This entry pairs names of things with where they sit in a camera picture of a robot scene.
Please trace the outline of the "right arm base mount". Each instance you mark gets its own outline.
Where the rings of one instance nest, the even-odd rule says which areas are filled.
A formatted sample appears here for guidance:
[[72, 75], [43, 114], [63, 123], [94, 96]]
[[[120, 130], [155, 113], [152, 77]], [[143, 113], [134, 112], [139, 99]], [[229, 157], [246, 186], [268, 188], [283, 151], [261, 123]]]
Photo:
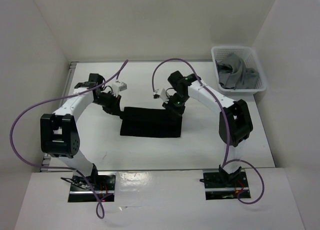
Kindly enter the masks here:
[[251, 198], [247, 175], [244, 170], [241, 170], [239, 176], [228, 184], [223, 183], [218, 170], [204, 171], [203, 177], [199, 181], [204, 184], [206, 200], [237, 199], [238, 194], [240, 194], [241, 199]]

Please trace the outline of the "black skirt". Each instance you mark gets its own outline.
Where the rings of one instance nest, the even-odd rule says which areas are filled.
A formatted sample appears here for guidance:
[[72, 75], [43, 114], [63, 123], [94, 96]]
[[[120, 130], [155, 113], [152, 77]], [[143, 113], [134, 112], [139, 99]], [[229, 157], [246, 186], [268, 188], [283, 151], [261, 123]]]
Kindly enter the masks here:
[[165, 109], [125, 107], [121, 115], [121, 136], [179, 138], [182, 116]]

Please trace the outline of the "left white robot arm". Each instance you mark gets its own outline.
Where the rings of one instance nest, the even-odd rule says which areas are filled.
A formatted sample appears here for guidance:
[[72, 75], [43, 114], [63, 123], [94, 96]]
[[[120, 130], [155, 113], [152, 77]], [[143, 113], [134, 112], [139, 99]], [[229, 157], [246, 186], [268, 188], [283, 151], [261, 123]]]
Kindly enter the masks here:
[[88, 190], [98, 187], [103, 181], [97, 167], [80, 150], [80, 136], [77, 120], [92, 103], [100, 105], [104, 112], [121, 116], [120, 92], [127, 89], [124, 82], [116, 80], [110, 91], [105, 92], [105, 79], [96, 73], [89, 75], [88, 81], [79, 82], [68, 99], [52, 114], [44, 114], [40, 119], [41, 150], [58, 158], [74, 171], [74, 183], [81, 181]]

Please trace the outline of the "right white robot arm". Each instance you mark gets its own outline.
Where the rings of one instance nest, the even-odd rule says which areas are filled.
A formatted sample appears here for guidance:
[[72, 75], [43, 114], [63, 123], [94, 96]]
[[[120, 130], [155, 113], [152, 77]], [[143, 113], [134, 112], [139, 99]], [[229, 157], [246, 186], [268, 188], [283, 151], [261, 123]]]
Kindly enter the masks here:
[[234, 163], [227, 167], [232, 158], [239, 158], [246, 139], [253, 130], [249, 108], [244, 100], [235, 101], [215, 91], [205, 83], [200, 84], [195, 74], [183, 76], [179, 71], [168, 77], [175, 94], [165, 97], [162, 92], [162, 106], [173, 116], [182, 116], [185, 103], [189, 98], [195, 99], [211, 111], [219, 114], [218, 132], [226, 144], [225, 156], [218, 168], [219, 182], [231, 186], [240, 175], [241, 167]]

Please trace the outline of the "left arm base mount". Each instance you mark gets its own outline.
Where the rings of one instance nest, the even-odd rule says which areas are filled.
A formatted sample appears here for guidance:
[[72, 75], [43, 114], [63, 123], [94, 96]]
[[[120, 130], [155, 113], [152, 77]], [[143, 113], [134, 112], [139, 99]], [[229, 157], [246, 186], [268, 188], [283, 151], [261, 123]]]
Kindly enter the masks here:
[[[61, 180], [70, 184], [68, 202], [69, 203], [86, 203], [96, 202], [96, 198], [91, 191], [89, 185], [82, 177], [73, 175], [71, 178], [61, 177]], [[94, 185], [98, 198], [102, 202], [113, 202], [115, 199], [116, 173], [115, 172], [99, 172], [98, 183]]]

